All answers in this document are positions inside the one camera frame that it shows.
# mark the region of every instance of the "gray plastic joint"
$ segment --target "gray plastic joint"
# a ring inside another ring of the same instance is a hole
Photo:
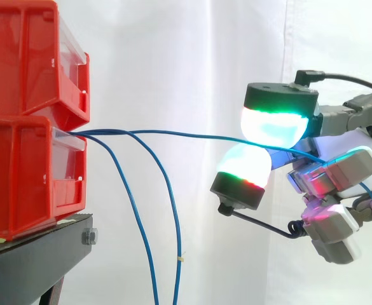
[[[320,106],[320,136],[342,135],[358,127],[372,126],[372,93],[359,95],[342,106]]]
[[[322,243],[319,240],[312,240],[312,244],[317,253],[326,260],[338,265],[349,264],[357,258],[353,245],[345,241],[338,243]]]
[[[324,164],[311,163],[287,174],[298,193],[317,198],[342,192],[372,175],[372,151],[355,149]]]
[[[330,202],[336,202],[331,196]],[[357,221],[351,213],[340,204],[307,205],[301,214],[303,228],[313,240],[323,243],[342,241],[359,230]]]

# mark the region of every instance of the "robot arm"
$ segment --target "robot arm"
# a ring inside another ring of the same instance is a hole
[[[268,149],[272,170],[293,164],[287,178],[304,194],[303,228],[319,255],[328,262],[348,264],[359,255],[352,234],[364,221],[372,221],[372,199],[359,186],[364,182],[372,190],[372,93],[354,97],[342,106],[318,106],[318,92],[308,86],[325,78],[349,79],[372,87],[359,79],[318,71],[298,71],[295,82],[288,85],[249,84],[244,104],[249,114],[243,114],[242,127],[250,128],[244,134],[253,142],[292,147],[327,161],[320,164],[294,151]],[[263,113],[267,117],[261,122]],[[221,183],[230,185],[226,180]],[[234,180],[232,190],[218,185],[214,182],[212,191],[220,197],[220,212],[225,215],[238,208],[257,209],[263,195],[258,186],[246,182]],[[261,196],[250,197],[256,193]],[[340,204],[343,198],[358,196],[352,208]]]

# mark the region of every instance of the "black cylindrical cap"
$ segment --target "black cylindrical cap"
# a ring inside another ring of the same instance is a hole
[[[261,203],[265,190],[230,173],[218,172],[211,191],[219,197],[221,203],[232,206],[239,203],[256,210]]]
[[[229,207],[228,205],[225,205],[223,202],[220,202],[218,207],[218,212],[220,214],[223,214],[224,216],[231,216],[232,212],[234,212],[233,207]]]
[[[299,91],[287,84],[248,84],[244,107],[269,113],[295,113],[312,118],[317,105],[317,91]]]

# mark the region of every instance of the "red plastic bin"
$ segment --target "red plastic bin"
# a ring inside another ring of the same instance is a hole
[[[0,238],[12,240],[85,208],[86,142],[44,117],[0,118]]]
[[[50,0],[0,0],[0,115],[47,117],[61,130],[90,120],[89,57]]]

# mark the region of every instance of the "white curtain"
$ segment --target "white curtain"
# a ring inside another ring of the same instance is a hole
[[[58,0],[91,58],[89,128],[168,129],[242,137],[247,83],[289,82],[299,68],[372,80],[372,1]],[[330,104],[362,88],[318,86]],[[209,192],[230,143],[142,136],[174,188],[183,239],[179,304],[372,304],[372,224],[357,233],[364,257],[328,264],[310,240],[285,240],[219,215]],[[105,139],[135,196],[153,258],[160,304],[171,304],[176,235],[163,177],[124,136]],[[270,179],[258,211],[285,228],[304,208],[284,178]],[[87,213],[99,242],[65,278],[63,304],[152,304],[148,260],[108,153],[88,146]]]

